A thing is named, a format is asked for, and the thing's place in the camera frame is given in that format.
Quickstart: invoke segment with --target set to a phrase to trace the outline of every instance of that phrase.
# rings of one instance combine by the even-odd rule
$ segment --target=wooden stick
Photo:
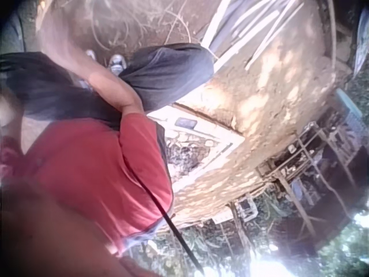
[[[286,190],[286,192],[290,196],[292,202],[294,203],[294,205],[298,209],[299,213],[301,214],[301,217],[304,220],[304,223],[306,224],[306,227],[309,230],[310,234],[313,237],[316,237],[317,234],[316,234],[316,232],[314,230],[314,227],[312,226],[311,220],[308,217],[307,212],[305,211],[304,207],[302,207],[300,201],[297,199],[296,195],[292,191],[292,189],[289,186],[287,180],[284,178],[284,176],[282,175],[282,173],[279,170],[276,171],[275,175],[279,179],[279,181],[281,182],[282,186],[284,187],[284,189]]]
[[[273,225],[274,225],[274,222],[276,221],[276,219],[274,218],[273,220],[272,220],[272,223],[270,224],[270,226],[268,227],[268,230],[266,231],[266,233],[267,234],[269,234],[269,232],[271,231],[271,229],[272,229],[272,227],[273,227]]]
[[[308,150],[306,150],[305,145],[302,143],[302,141],[301,141],[300,137],[299,137],[297,134],[296,134],[296,138],[297,138],[297,140],[298,140],[298,142],[299,142],[300,146],[304,149],[305,155],[306,155],[306,156],[308,157],[308,159],[310,160],[311,165],[315,168],[316,172],[319,174],[319,177],[321,178],[322,182],[325,184],[325,186],[326,186],[326,187],[327,187],[331,192],[333,192],[333,193],[334,193],[334,195],[336,195],[337,200],[340,202],[340,204],[341,204],[342,208],[344,209],[344,211],[345,211],[345,213],[346,213],[347,217],[348,217],[348,218],[351,218],[351,217],[350,217],[350,214],[349,214],[349,213],[348,213],[348,211],[347,211],[346,205],[345,205],[344,201],[342,200],[341,196],[338,194],[338,192],[337,192],[335,189],[333,189],[333,188],[329,185],[328,181],[324,178],[324,176],[323,176],[322,172],[320,171],[320,169],[318,168],[318,166],[315,164],[314,160],[313,160],[313,159],[312,159],[312,157],[310,156],[310,154],[309,154]]]
[[[238,34],[238,31],[235,31],[233,33],[233,37],[236,37],[238,35],[239,38],[242,38],[248,30],[251,29],[252,26],[261,18],[269,9],[270,7],[275,3],[276,0],[271,0],[268,5],[258,14],[255,16],[255,18]]]
[[[309,139],[308,142],[306,142],[305,146],[308,146],[316,137],[318,134],[314,134],[311,139]],[[271,176],[274,172],[284,167],[288,162],[290,162],[293,158],[295,158],[298,154],[300,154],[303,151],[303,149],[297,150],[291,157],[289,157],[287,160],[285,160],[282,164],[280,164],[276,169],[274,169],[272,172],[268,173],[266,177]]]
[[[357,189],[357,186],[356,186],[356,183],[355,183],[355,180],[353,179],[353,176],[350,172],[350,170],[347,168],[347,166],[345,165],[345,162],[342,160],[340,154],[338,153],[336,147],[332,144],[332,142],[330,141],[329,138],[327,138],[327,136],[324,134],[323,130],[320,130],[318,132],[319,134],[319,137],[321,137],[321,139],[325,142],[327,142],[327,144],[329,145],[329,147],[333,150],[333,152],[336,154],[337,156],[337,159],[338,161],[340,162],[342,168],[344,169],[344,171],[346,172],[346,175],[347,175],[347,178],[349,179],[350,181],[350,184],[355,188]]]
[[[329,18],[330,18],[330,32],[332,36],[332,69],[336,69],[337,58],[337,29],[336,16],[334,14],[333,0],[328,0]]]
[[[278,11],[274,11],[265,17],[258,25],[256,25],[246,36],[236,42],[230,49],[228,49],[214,64],[214,72],[216,73],[226,62],[228,62],[240,49],[246,45],[258,32],[264,29],[279,15]]]
[[[208,29],[206,30],[205,36],[201,42],[201,46],[204,48],[209,48],[211,42],[213,41],[213,38],[218,30],[218,26],[220,24],[220,21],[223,18],[223,15],[225,11],[227,10],[227,7],[231,0],[221,0],[219,7],[217,9],[217,12],[213,16]]]
[[[235,28],[238,27],[238,25],[240,25],[242,23],[242,21],[244,21],[246,18],[248,18],[250,15],[252,15],[256,10],[258,10],[259,8],[261,8],[263,5],[265,5],[266,3],[268,3],[270,0],[262,0],[258,3],[256,3],[254,6],[252,6],[251,8],[249,8],[243,15],[241,15],[235,25],[233,25],[232,30],[234,30]]]
[[[245,66],[246,70],[250,69],[250,66],[256,61],[257,58],[261,55],[261,53],[267,48],[268,45],[273,41],[273,39],[276,38],[276,36],[282,31],[282,29],[287,25],[287,23],[295,16],[295,14],[304,6],[304,3],[301,3],[300,6],[298,6],[293,13],[283,22],[281,27],[278,28],[278,30],[268,39],[268,41],[263,45],[263,47],[260,48],[258,53],[255,53],[252,57],[252,59],[247,63]]]
[[[274,22],[273,26],[269,30],[269,32],[266,34],[263,41],[260,43],[259,47],[256,49],[255,53],[259,52],[259,50],[264,46],[264,44],[268,41],[268,39],[272,36],[273,32],[277,28],[278,24],[281,22],[282,18],[286,15],[287,11],[292,7],[292,5],[295,3],[296,0],[289,0],[286,7],[283,9],[282,13],[278,16],[276,22]]]
[[[175,19],[174,19],[174,22],[172,23],[171,25],[171,29],[169,30],[169,33],[167,35],[167,38],[165,39],[165,42],[164,44],[167,44],[168,41],[169,41],[169,37],[171,36],[172,34],[172,31],[174,29],[174,25],[177,23],[177,20],[180,19],[179,15],[180,13],[182,12],[183,8],[185,7],[185,4],[187,3],[187,0],[184,0],[183,3],[182,3],[182,6],[180,7],[179,11],[178,11],[178,14],[173,14],[173,13],[170,13],[171,15],[174,15],[175,16]],[[187,31],[187,35],[189,36],[189,41],[191,42],[191,36],[189,34],[189,30],[187,28],[187,25],[182,21],[182,24],[184,25],[184,27],[186,28],[186,31]]]
[[[312,201],[310,195],[309,195],[309,192],[307,191],[307,189],[305,188],[304,184],[302,183],[301,179],[299,178],[299,183],[300,183],[300,186],[301,186],[301,189],[303,191],[303,193],[305,194],[306,196],[306,199],[307,199],[307,202],[309,203],[309,205],[313,206],[314,205],[314,202]]]
[[[229,251],[231,252],[231,256],[234,257],[235,255],[233,253],[231,244],[229,243],[228,237],[227,237],[226,233],[224,232],[223,225],[221,223],[219,223],[219,225],[220,225],[221,233],[223,234],[223,237],[225,238],[225,241],[226,241],[226,243],[228,245]]]

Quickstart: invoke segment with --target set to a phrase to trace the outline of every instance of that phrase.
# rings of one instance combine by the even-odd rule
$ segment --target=person
[[[31,181],[1,186],[0,276],[158,277],[113,257],[79,214]]]
[[[21,116],[2,121],[2,175],[35,180],[121,255],[163,222],[153,197],[165,212],[173,201],[164,130],[146,114],[208,81],[212,56],[196,44],[144,48],[117,77],[68,39],[63,21],[57,10],[45,15],[42,53],[0,57],[10,95],[2,103],[15,99],[8,102],[18,103],[12,104],[18,114],[53,121],[26,154]],[[77,86],[70,73],[93,91]]]

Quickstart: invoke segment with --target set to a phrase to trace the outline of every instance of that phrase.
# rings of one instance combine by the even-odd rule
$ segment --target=white stick
[[[275,3],[276,0],[271,0],[268,5],[258,14],[255,16],[255,18],[241,31],[241,33],[238,35],[239,38],[242,38],[253,26],[254,24],[261,18],[267,10],[270,9],[270,7]]]
[[[298,6],[296,10],[293,11],[293,13],[291,13],[291,15],[283,22],[281,27],[279,27],[279,29],[268,39],[268,41],[263,45],[263,47],[259,50],[259,52],[253,55],[252,59],[245,66],[246,70],[250,69],[250,66],[256,61],[256,59],[261,55],[261,53],[265,50],[265,48],[267,48],[267,46],[270,45],[272,40],[276,38],[276,36],[282,31],[282,29],[287,25],[287,23],[295,16],[295,14],[303,7],[303,5],[304,3],[301,3],[301,5]]]
[[[231,0],[221,0],[217,12],[213,16],[208,29],[206,30],[205,36],[202,39],[201,46],[204,48],[209,48],[213,38],[218,30],[220,21],[222,20],[224,13]]]
[[[260,43],[259,47],[256,49],[255,54],[257,54],[260,49],[264,46],[264,44],[268,41],[268,39],[273,34],[274,30],[277,28],[278,24],[281,22],[282,18],[286,15],[287,11],[292,7],[292,5],[295,3],[296,0],[290,0],[287,4],[287,6],[284,8],[282,13],[278,16],[276,22],[274,22],[273,26],[269,30],[269,32],[266,34],[264,40]]]
[[[265,5],[269,1],[270,0],[262,0],[262,1],[258,2],[258,3],[256,3],[251,8],[249,8],[243,15],[240,16],[239,19],[237,19],[235,25],[233,25],[233,27],[232,27],[232,30],[235,29],[236,27],[238,27],[238,25],[240,25],[243,20],[245,20],[250,15],[252,15],[252,13],[254,13],[256,10],[260,9],[263,5]]]
[[[269,23],[271,23],[279,12],[275,10],[273,13],[265,17],[258,25],[256,25],[246,36],[236,42],[230,49],[228,49],[214,64],[214,72],[217,72],[226,62],[229,61],[238,51],[246,45],[258,32],[264,29]]]
[[[332,69],[336,68],[337,59],[337,30],[336,30],[336,16],[334,15],[333,0],[328,0],[329,18],[330,18],[330,32],[332,36]]]

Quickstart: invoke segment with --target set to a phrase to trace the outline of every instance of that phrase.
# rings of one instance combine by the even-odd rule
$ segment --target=tree
[[[327,277],[365,277],[369,266],[368,229],[351,222],[340,235],[319,251],[321,272]]]

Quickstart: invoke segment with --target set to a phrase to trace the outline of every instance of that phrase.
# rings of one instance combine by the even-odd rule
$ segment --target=wooden post
[[[337,200],[340,202],[340,204],[341,204],[342,208],[344,209],[344,211],[345,211],[345,213],[346,213],[347,217],[348,217],[348,218],[351,218],[351,217],[350,217],[350,214],[348,213],[348,211],[347,211],[347,209],[346,209],[346,205],[345,205],[345,203],[344,203],[343,199],[341,198],[341,196],[338,194],[338,192],[337,192],[335,189],[333,189],[333,188],[329,185],[328,181],[324,178],[324,176],[323,176],[322,172],[320,171],[320,169],[318,168],[318,166],[315,164],[314,160],[313,160],[313,159],[312,159],[312,157],[310,156],[310,154],[309,154],[308,150],[306,149],[305,145],[302,143],[302,141],[301,141],[300,137],[299,137],[297,134],[296,134],[296,138],[297,138],[297,140],[298,140],[298,142],[299,142],[300,146],[304,149],[305,155],[306,155],[306,156],[307,156],[307,158],[309,159],[309,161],[310,161],[311,165],[315,168],[315,171],[319,174],[319,177],[320,177],[320,179],[322,180],[322,182],[325,184],[325,186],[326,186],[326,187],[327,187],[331,192],[333,192],[333,193],[334,193],[334,195],[336,195]]]
[[[234,253],[233,253],[233,250],[232,250],[232,247],[231,247],[231,244],[229,243],[229,240],[228,240],[228,237],[227,235],[225,234],[224,232],[224,229],[223,229],[223,225],[221,223],[219,223],[220,225],[220,230],[221,230],[221,233],[223,234],[223,237],[225,238],[225,241],[227,242],[227,245],[228,245],[228,248],[229,248],[229,251],[231,252],[231,256],[234,257]]]
[[[338,150],[336,149],[336,147],[332,144],[332,142],[330,141],[330,139],[324,134],[323,130],[319,130],[318,131],[318,135],[319,137],[327,142],[327,144],[329,145],[329,147],[333,150],[333,152],[336,154],[337,156],[337,159],[338,161],[340,162],[342,168],[345,170],[346,172],[346,175],[347,175],[347,178],[349,179],[350,181],[350,184],[355,188],[357,189],[357,186],[356,186],[356,183],[355,183],[355,180],[353,179],[353,176],[350,172],[350,169],[347,168],[347,166],[345,165],[344,161],[342,160],[340,154],[338,153]]]
[[[286,192],[288,193],[288,195],[290,196],[292,202],[294,203],[294,205],[296,206],[296,208],[298,209],[299,213],[301,214],[302,219],[304,220],[304,223],[306,224],[307,229],[309,230],[310,234],[315,237],[317,234],[314,230],[314,227],[312,226],[311,220],[307,215],[307,212],[305,211],[304,207],[302,207],[300,201],[297,199],[296,195],[293,193],[291,187],[289,186],[289,183],[287,182],[287,180],[284,178],[284,176],[282,175],[282,173],[277,170],[275,173],[276,178],[279,179],[279,181],[281,182],[282,186],[284,187],[284,189],[286,190]]]
[[[236,224],[236,229],[238,232],[238,235],[240,236],[241,239],[241,243],[244,249],[248,249],[248,250],[254,250],[253,249],[253,244],[251,243],[251,241],[248,239],[246,233],[243,230],[242,227],[242,223],[240,218],[238,217],[238,213],[237,213],[237,209],[236,209],[236,205],[234,202],[230,202],[229,207],[231,208],[232,214],[233,214],[233,219],[235,221]]]
[[[314,205],[314,202],[313,202],[313,200],[311,199],[309,192],[308,192],[308,191],[307,191],[307,189],[305,188],[305,186],[304,186],[304,184],[302,183],[302,181],[301,181],[300,177],[298,177],[298,179],[299,179],[299,183],[300,183],[301,189],[302,189],[303,193],[304,193],[304,194],[305,194],[305,196],[306,196],[307,202],[309,203],[309,205],[313,206],[313,205]]]

